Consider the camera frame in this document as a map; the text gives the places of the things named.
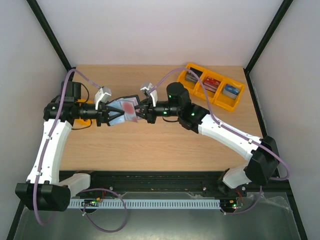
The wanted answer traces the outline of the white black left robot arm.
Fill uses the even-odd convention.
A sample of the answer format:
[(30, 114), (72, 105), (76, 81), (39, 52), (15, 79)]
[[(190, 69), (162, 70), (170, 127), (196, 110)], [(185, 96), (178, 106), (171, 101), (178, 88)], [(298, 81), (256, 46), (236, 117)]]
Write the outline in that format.
[(63, 212), (71, 198), (90, 187), (88, 173), (75, 173), (60, 181), (59, 172), (67, 138), (77, 119), (108, 124), (114, 110), (107, 102), (112, 92), (98, 89), (94, 103), (80, 102), (80, 82), (64, 81), (61, 95), (44, 109), (43, 135), (34, 165), (25, 183), (18, 183), (15, 194), (29, 210)]

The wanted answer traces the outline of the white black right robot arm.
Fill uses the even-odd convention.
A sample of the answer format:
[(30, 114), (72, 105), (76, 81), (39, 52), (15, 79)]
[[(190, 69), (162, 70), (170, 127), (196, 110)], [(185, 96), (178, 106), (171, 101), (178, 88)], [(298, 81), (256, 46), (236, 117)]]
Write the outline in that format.
[(140, 90), (146, 99), (136, 109), (148, 123), (155, 123), (157, 117), (176, 116), (183, 128), (224, 144), (246, 160), (245, 164), (224, 172), (222, 181), (218, 183), (218, 191), (222, 195), (229, 196), (238, 186), (248, 183), (265, 186), (272, 178), (279, 165), (275, 157), (279, 152), (272, 137), (260, 138), (214, 120), (208, 109), (192, 103), (188, 90), (179, 82), (167, 86), (166, 101), (158, 100), (151, 83), (144, 84)]

